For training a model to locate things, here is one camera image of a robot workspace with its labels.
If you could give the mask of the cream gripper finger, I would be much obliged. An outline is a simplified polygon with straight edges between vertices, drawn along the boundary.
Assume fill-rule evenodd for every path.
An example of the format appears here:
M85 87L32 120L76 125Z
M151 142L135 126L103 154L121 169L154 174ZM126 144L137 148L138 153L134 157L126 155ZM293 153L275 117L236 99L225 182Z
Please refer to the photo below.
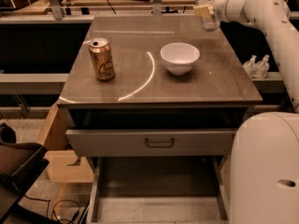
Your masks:
M212 5L195 5L193 10L196 16L207 20L211 19L214 15L214 9Z

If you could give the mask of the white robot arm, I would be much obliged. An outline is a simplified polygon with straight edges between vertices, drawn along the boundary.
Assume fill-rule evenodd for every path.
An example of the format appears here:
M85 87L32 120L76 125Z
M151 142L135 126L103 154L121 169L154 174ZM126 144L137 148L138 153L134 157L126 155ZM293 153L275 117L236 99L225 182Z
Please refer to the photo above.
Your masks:
M294 111L266 112L238 129L231 151L229 224L299 224L299 33L284 0L212 0L219 21L260 30Z

